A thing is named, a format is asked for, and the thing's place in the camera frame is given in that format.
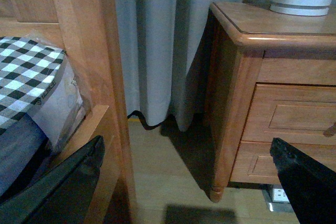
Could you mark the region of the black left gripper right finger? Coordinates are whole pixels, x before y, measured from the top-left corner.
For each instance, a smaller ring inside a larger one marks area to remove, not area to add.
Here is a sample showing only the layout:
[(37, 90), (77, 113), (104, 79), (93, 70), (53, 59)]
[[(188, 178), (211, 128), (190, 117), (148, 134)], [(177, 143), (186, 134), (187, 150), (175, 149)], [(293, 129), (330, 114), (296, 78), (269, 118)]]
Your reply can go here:
[(270, 154), (300, 223), (335, 223), (335, 172), (275, 137)]

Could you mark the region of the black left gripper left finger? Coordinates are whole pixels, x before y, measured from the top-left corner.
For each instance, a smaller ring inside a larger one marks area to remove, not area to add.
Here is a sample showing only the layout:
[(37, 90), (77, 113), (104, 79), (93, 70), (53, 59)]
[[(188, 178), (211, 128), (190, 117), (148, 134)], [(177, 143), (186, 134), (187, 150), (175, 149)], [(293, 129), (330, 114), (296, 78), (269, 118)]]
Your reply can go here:
[(98, 135), (33, 185), (1, 203), (1, 223), (83, 223), (105, 153)]

